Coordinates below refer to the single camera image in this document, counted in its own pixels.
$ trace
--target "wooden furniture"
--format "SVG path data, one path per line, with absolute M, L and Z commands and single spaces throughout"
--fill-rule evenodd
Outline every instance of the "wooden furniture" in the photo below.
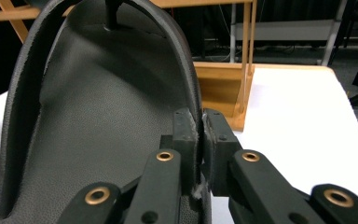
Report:
M 202 105 L 221 111 L 231 128 L 242 131 L 252 78 L 255 12 L 257 0 L 151 0 L 159 7 L 198 7 L 244 3 L 242 63 L 194 63 L 200 81 Z M 36 7 L 14 7 L 10 0 L 0 0 L 0 21 L 10 21 L 21 42 L 28 34 L 22 20 L 35 19 Z

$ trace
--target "white table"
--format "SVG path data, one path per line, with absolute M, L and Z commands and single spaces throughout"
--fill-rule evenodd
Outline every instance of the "white table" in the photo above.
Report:
M 244 132 L 235 133 L 242 147 L 262 152 L 304 192 L 331 183 L 358 195 L 358 122 L 333 71 L 259 64 L 248 106 Z M 213 198 L 213 223 L 233 223 L 227 199 Z

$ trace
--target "metal rivet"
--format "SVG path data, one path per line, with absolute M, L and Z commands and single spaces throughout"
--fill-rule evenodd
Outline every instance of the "metal rivet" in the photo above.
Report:
M 109 188 L 98 187 L 90 190 L 89 193 L 86 194 L 86 198 L 84 200 L 89 205 L 96 205 L 106 201 L 109 198 L 109 196 L 110 196 Z
M 157 159 L 159 161 L 170 161 L 173 159 L 173 154 L 171 152 L 160 152 L 157 154 Z
M 260 157 L 252 152 L 245 152 L 242 154 L 242 157 L 246 161 L 260 161 Z
M 352 207 L 353 206 L 353 199 L 351 196 L 342 192 L 338 189 L 327 189 L 324 191 L 324 197 L 330 202 L 335 205 L 341 207 Z

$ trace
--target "black chair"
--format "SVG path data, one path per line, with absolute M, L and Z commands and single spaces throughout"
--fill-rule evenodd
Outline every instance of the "black chair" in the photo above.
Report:
M 351 36 L 351 30 L 356 21 L 358 21 L 358 0 L 349 0 L 342 16 L 341 25 L 339 26 L 335 47 L 331 54 L 329 64 L 333 62 L 334 57 L 338 52 L 339 46 L 341 46 L 342 44 L 344 45 L 344 48 L 348 46 L 348 41 Z

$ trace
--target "brass eyelet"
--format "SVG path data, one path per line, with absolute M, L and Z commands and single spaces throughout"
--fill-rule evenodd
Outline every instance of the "brass eyelet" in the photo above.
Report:
M 109 188 L 107 187 L 98 187 L 89 191 L 86 194 L 86 198 L 84 199 L 86 203 L 89 205 L 97 205 L 106 201 L 110 196 Z
M 327 189 L 324 191 L 324 197 L 335 205 L 341 207 L 353 207 L 353 199 L 347 193 L 338 189 Z
M 252 152 L 245 152 L 242 154 L 242 157 L 246 161 L 260 161 L 260 157 Z
M 157 154 L 157 159 L 159 161 L 170 161 L 173 159 L 173 154 L 171 152 L 160 152 L 159 154 Z

